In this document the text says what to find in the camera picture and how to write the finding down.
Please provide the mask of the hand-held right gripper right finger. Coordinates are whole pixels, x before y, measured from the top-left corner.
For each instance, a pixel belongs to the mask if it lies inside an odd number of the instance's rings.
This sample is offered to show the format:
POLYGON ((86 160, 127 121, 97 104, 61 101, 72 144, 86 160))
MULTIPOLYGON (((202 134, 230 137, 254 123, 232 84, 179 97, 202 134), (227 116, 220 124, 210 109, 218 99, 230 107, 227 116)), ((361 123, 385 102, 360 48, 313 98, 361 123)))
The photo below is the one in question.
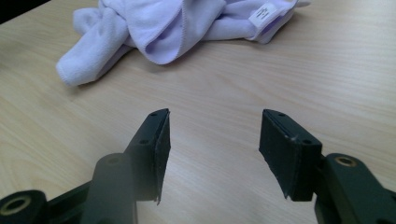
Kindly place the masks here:
POLYGON ((271 109, 262 111, 259 151, 286 198, 294 202, 312 200, 321 150, 321 142, 288 115, 271 109))

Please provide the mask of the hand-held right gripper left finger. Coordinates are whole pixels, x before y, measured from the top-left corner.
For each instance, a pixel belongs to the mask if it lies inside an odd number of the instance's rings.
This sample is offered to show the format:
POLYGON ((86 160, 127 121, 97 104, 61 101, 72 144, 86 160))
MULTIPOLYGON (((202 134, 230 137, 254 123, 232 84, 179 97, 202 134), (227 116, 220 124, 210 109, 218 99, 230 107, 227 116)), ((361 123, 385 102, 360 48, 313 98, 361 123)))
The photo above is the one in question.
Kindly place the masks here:
POLYGON ((132 160, 134 195, 137 201, 161 201, 171 149, 169 116, 168 108, 148 114, 125 149, 132 160))

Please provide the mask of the white printed towel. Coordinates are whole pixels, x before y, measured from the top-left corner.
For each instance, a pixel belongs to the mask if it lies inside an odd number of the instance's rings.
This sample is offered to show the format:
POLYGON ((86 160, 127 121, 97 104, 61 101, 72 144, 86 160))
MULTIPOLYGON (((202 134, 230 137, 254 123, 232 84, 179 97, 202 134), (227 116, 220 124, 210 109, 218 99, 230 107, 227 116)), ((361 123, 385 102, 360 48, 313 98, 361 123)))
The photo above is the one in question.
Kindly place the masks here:
POLYGON ((131 49, 168 64, 200 41, 271 41, 297 7, 310 0, 98 0, 78 9, 81 39, 56 64, 68 86, 90 83, 131 49))

